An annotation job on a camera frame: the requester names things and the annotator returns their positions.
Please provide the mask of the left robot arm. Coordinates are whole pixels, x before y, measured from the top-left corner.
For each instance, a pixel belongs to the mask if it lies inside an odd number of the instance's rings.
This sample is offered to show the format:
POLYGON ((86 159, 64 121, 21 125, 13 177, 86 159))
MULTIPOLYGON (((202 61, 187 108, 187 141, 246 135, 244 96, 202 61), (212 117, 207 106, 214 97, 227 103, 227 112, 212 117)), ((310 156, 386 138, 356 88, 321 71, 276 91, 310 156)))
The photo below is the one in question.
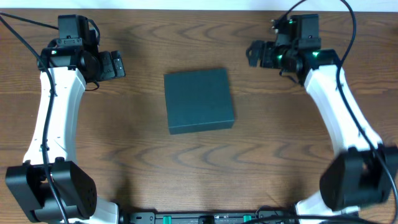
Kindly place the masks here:
POLYGON ((76 127, 87 84, 122 78, 118 51, 100 52, 100 30, 85 16, 58 17, 59 36, 35 53, 41 96, 22 164, 5 183, 32 223, 128 223, 118 204, 98 197, 94 180, 76 159, 76 127))

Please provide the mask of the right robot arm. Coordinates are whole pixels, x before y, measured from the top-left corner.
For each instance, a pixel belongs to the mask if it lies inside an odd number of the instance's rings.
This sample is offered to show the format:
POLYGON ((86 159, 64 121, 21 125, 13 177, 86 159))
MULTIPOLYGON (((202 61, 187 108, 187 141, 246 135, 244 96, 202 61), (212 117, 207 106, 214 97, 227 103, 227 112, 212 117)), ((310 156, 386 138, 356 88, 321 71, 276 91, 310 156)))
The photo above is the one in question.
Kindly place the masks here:
POLYGON ((357 222, 360 209, 397 194, 397 147, 385 145, 367 122, 337 53, 321 47, 317 14, 282 16, 272 26, 276 40, 254 41, 246 51, 248 62, 287 73, 304 87, 321 114, 335 155, 318 192, 297 202, 289 220, 357 222))

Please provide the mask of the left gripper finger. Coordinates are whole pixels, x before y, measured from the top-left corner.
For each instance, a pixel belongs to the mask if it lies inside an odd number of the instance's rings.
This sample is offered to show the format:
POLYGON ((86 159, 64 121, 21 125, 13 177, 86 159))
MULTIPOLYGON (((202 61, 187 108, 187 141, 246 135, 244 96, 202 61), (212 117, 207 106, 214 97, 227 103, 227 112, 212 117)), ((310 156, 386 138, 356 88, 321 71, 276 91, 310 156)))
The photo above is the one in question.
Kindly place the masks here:
POLYGON ((116 74, 114 71, 113 59, 111 53, 108 51, 100 52, 99 57, 101 60, 102 72, 98 80, 102 82, 114 79, 116 77, 116 74))
POLYGON ((111 52, 112 60, 113 60, 113 67, 114 67, 114 74, 115 78, 122 78, 126 76, 126 72, 124 70, 123 61, 121 58, 121 53, 118 50, 111 52))

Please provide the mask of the dark green box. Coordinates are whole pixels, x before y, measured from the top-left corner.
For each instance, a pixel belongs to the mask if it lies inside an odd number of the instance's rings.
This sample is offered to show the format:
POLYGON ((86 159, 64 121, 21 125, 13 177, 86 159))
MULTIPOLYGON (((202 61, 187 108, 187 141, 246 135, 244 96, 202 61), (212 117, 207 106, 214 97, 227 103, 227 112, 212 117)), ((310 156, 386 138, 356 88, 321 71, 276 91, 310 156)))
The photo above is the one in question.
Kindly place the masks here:
POLYGON ((235 122, 225 68, 164 75, 170 134, 229 129, 235 122))

